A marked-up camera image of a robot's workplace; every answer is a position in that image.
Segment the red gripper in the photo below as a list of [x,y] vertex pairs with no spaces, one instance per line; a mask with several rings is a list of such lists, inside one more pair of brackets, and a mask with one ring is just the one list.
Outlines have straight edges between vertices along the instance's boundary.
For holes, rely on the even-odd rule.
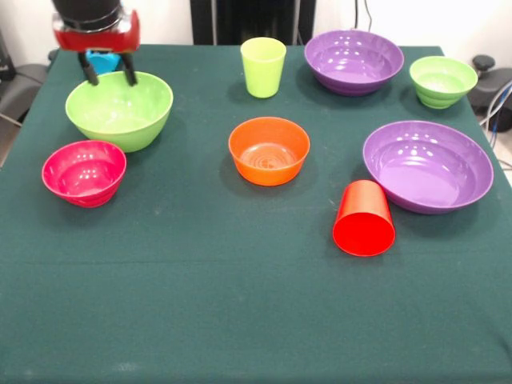
[[120,54],[124,73],[130,86],[137,84],[133,56],[140,46],[140,21],[134,9],[123,8],[119,20],[110,28],[85,32],[65,25],[59,14],[52,17],[54,36],[64,50],[78,52],[78,61],[86,80],[98,85],[97,74],[86,56],[87,50],[99,50]]

